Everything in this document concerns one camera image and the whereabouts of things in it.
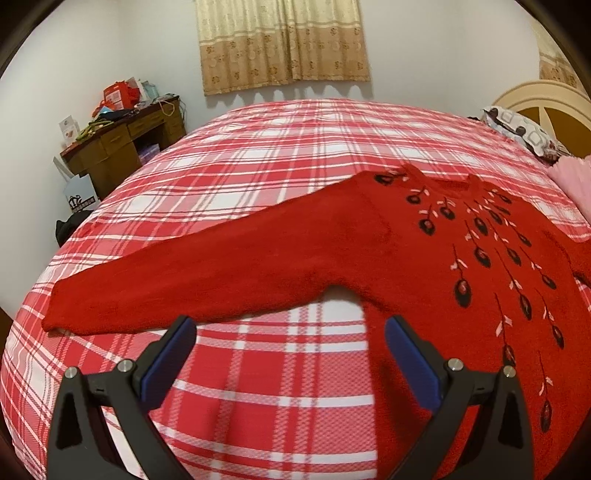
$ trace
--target silver bolt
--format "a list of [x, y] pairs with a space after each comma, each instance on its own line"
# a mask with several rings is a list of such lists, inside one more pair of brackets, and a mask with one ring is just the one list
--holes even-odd
[[117, 370], [119, 370], [122, 373], [129, 372], [129, 370], [131, 370], [133, 367], [134, 361], [129, 359], [122, 360], [117, 364]]
[[452, 372], [459, 372], [460, 370], [464, 369], [464, 362], [462, 362], [459, 358], [450, 358], [447, 361], [447, 366]]
[[510, 365], [505, 366], [505, 368], [503, 368], [503, 374], [507, 377], [507, 378], [513, 378], [514, 376], [517, 375], [517, 370], [515, 370], [515, 368], [513, 368]]
[[78, 374], [78, 369], [76, 367], [68, 367], [68, 368], [66, 368], [66, 373], [64, 373], [64, 377], [74, 378], [77, 374]]

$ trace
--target sweater collar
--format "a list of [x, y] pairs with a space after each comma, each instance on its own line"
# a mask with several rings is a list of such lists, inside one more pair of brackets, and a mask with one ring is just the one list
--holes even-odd
[[486, 194], [484, 182], [476, 175], [469, 174], [463, 180], [438, 180], [426, 176], [414, 165], [404, 165], [407, 175], [423, 183], [430, 190], [451, 199], [474, 199]]

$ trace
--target pink blanket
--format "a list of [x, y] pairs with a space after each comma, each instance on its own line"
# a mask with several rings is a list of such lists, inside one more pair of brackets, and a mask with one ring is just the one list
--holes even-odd
[[584, 160], [561, 157], [548, 169], [548, 176], [579, 208], [591, 223], [591, 155]]

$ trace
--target plaid bedsheet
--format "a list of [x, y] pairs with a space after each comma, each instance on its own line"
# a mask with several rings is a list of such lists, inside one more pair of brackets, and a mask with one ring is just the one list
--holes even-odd
[[[468, 119], [350, 100], [265, 103], [222, 115], [115, 190], [59, 250], [18, 312], [4, 352], [0, 401], [16, 452], [34, 477], [45, 477], [64, 370], [112, 369], [162, 335], [46, 334], [41, 318], [57, 280], [361, 170], [407, 161], [445, 179], [477, 174], [533, 203], [572, 238], [591, 236], [541, 164]], [[580, 289], [591, 310], [591, 291]], [[88, 292], [94, 294], [100, 301], [100, 293]], [[113, 412], [105, 415], [126, 466], [145, 478]], [[200, 326], [196, 347], [151, 417], [195, 478], [374, 478], [361, 308], [347, 291], [329, 290], [287, 312]]]

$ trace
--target patterned pillow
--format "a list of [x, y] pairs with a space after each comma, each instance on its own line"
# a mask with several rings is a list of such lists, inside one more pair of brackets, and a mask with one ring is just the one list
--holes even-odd
[[485, 108], [484, 112], [484, 123], [520, 143], [536, 157], [554, 163], [561, 156], [570, 155], [561, 142], [526, 116], [496, 105]]

